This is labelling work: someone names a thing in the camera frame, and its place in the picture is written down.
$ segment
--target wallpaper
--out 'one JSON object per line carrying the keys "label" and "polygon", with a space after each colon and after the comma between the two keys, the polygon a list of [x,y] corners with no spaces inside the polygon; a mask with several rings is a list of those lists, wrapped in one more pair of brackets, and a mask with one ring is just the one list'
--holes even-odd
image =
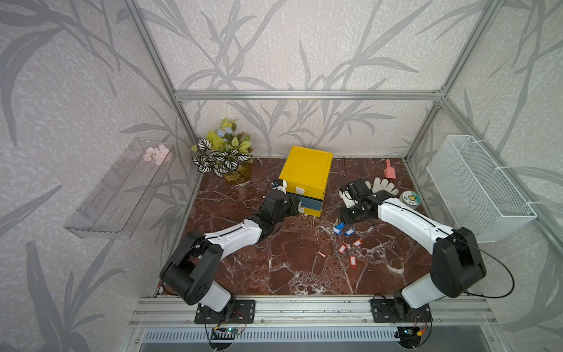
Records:
{"label": "wallpaper", "polygon": [[504,5],[449,98],[563,226],[562,5]]}
{"label": "wallpaper", "polygon": [[[0,23],[0,350],[116,350],[193,190],[192,141],[120,2],[1,0]],[[136,136],[177,158],[131,239],[63,229]]]}
{"label": "wallpaper", "polygon": [[485,1],[139,4],[176,90],[434,90]]}
{"label": "wallpaper", "polygon": [[[408,165],[431,217],[457,227],[426,167],[449,135],[462,134],[446,112],[437,114]],[[515,277],[516,289],[502,299],[487,299],[514,352],[555,352],[563,343],[563,260],[534,222],[495,243],[480,248],[505,263]],[[471,288],[482,295],[502,295],[510,289],[506,271],[483,255],[487,276]]]}
{"label": "wallpaper", "polygon": [[424,199],[433,219],[453,228],[458,227],[457,223],[450,214],[426,168],[446,140],[446,137],[462,134],[446,112],[440,110],[430,129],[426,132],[420,146],[416,148],[413,156],[408,160],[409,168],[418,184],[421,197]]}
{"label": "wallpaper", "polygon": [[[563,1],[505,1],[459,80],[451,99],[501,157],[561,221],[561,75]],[[423,170],[443,142],[458,134],[443,112],[409,162],[433,216],[449,215]],[[515,352],[553,352],[563,344],[563,260],[531,222],[484,250],[503,261],[516,279],[513,294],[488,299]],[[501,295],[511,281],[484,256],[487,277],[472,288]]]}
{"label": "wallpaper", "polygon": [[[184,106],[198,135],[222,117],[251,135],[253,155],[287,156],[293,145],[347,157],[402,157],[430,108],[426,100],[211,100]],[[324,114],[324,111],[335,112]]]}

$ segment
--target artificial plant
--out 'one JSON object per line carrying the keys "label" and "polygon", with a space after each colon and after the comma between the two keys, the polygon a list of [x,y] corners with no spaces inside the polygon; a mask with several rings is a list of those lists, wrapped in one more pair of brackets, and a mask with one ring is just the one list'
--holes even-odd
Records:
{"label": "artificial plant", "polygon": [[217,131],[209,131],[207,138],[198,138],[191,147],[196,152],[191,159],[198,166],[198,172],[213,173],[219,177],[237,171],[245,162],[252,162],[250,135],[242,132],[235,135],[234,120],[223,119]]}

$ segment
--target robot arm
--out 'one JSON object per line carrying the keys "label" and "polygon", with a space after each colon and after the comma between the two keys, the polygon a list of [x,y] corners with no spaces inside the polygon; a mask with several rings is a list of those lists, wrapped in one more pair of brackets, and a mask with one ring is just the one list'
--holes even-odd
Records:
{"label": "robot arm", "polygon": [[[201,234],[189,232],[160,271],[160,279],[189,304],[201,304],[231,316],[231,294],[213,281],[221,259],[237,250],[258,243],[274,232],[277,223],[299,214],[299,199],[287,196],[287,182],[277,179],[264,196],[260,211],[227,229]],[[199,259],[194,264],[190,258]]]}
{"label": "robot arm", "polygon": [[340,195],[346,205],[341,208],[346,224],[379,218],[416,240],[432,255],[430,273],[395,294],[399,315],[406,317],[408,311],[444,296],[458,297],[486,276],[471,231],[439,224],[403,205],[386,190],[373,193],[361,179],[342,187]]}

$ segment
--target white wire basket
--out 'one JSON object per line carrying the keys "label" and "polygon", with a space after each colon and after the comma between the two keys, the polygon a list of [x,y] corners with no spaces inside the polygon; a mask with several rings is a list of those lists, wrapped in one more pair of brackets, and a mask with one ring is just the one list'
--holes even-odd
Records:
{"label": "white wire basket", "polygon": [[450,213],[477,242],[496,242],[537,214],[472,136],[448,136],[427,167]]}

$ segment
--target clear acrylic shelf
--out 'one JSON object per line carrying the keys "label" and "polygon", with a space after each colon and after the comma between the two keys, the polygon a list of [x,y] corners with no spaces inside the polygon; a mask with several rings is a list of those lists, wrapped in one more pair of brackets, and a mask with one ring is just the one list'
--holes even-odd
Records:
{"label": "clear acrylic shelf", "polygon": [[[169,149],[163,163],[145,161],[145,150],[160,144]],[[80,238],[129,239],[174,158],[172,144],[135,138],[64,228]]]}

